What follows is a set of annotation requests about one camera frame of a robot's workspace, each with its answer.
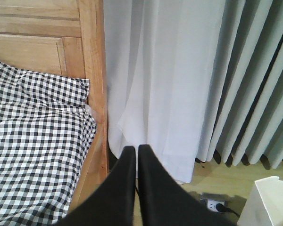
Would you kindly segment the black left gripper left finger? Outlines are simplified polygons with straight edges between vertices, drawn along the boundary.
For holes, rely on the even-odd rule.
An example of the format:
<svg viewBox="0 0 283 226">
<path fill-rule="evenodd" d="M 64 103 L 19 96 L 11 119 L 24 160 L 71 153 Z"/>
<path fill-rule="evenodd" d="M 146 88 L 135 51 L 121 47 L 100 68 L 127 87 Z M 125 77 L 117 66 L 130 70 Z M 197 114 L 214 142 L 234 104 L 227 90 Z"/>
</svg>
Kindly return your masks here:
<svg viewBox="0 0 283 226">
<path fill-rule="evenodd" d="M 125 146 L 103 183 L 56 226 L 132 226 L 136 152 Z"/>
</svg>

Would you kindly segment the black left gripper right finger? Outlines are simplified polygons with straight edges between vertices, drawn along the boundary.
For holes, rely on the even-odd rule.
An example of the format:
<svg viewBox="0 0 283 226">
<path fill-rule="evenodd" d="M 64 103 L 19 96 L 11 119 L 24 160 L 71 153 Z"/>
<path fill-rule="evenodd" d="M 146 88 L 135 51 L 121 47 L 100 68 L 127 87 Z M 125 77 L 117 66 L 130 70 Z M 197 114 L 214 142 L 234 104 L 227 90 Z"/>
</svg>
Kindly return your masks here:
<svg viewBox="0 0 283 226">
<path fill-rule="evenodd" d="M 138 147 L 138 192 L 145 226 L 231 226 L 182 189 L 148 144 Z"/>
</svg>

